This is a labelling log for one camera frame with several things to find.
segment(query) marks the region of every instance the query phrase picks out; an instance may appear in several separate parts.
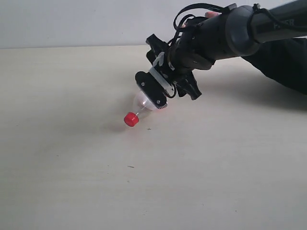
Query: red bottle cap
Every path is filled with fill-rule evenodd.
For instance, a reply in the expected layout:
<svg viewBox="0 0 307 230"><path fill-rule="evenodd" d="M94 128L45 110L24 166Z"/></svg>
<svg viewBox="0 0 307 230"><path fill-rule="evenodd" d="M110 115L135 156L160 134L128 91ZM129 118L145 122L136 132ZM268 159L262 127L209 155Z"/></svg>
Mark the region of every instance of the red bottle cap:
<svg viewBox="0 0 307 230"><path fill-rule="evenodd" d="M126 125L128 125L130 127L134 127L139 122L139 118L134 113L129 112L125 116L124 121L125 121Z"/></svg>

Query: black cloth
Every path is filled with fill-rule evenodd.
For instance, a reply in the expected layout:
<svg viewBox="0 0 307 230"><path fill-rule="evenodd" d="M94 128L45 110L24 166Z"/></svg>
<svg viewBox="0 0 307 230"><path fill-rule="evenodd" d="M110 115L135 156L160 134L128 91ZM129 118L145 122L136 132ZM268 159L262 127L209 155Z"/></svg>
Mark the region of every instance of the black cloth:
<svg viewBox="0 0 307 230"><path fill-rule="evenodd" d="M307 94L307 39L267 42L261 45L256 54L243 59L266 77Z"/></svg>

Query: white table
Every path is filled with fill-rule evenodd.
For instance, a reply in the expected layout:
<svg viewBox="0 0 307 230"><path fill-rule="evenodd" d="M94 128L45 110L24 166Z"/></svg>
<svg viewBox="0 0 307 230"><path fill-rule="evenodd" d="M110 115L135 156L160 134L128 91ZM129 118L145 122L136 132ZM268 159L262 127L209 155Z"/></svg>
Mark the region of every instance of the white table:
<svg viewBox="0 0 307 230"><path fill-rule="evenodd" d="M147 50L0 51L0 229L305 230L306 97L234 58L128 128Z"/></svg>

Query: white wall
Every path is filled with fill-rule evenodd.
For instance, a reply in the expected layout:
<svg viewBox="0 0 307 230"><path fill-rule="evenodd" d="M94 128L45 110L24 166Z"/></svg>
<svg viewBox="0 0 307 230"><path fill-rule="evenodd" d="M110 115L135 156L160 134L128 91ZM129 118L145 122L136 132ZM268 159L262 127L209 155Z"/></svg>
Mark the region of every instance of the white wall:
<svg viewBox="0 0 307 230"><path fill-rule="evenodd" d="M0 0L0 48L144 44L168 40L176 13L197 0ZM271 8L286 0L237 0ZM209 0L226 6L234 0Z"/></svg>

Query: plastic bottle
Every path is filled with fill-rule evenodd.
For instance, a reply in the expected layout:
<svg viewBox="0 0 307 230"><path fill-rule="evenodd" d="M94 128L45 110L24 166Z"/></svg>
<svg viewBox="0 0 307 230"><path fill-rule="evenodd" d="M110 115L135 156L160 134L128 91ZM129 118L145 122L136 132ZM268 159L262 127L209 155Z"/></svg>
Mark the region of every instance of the plastic bottle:
<svg viewBox="0 0 307 230"><path fill-rule="evenodd" d="M125 116L126 125L134 127L142 118L147 117L152 111L158 108L142 92L138 92L134 97L132 110Z"/></svg>

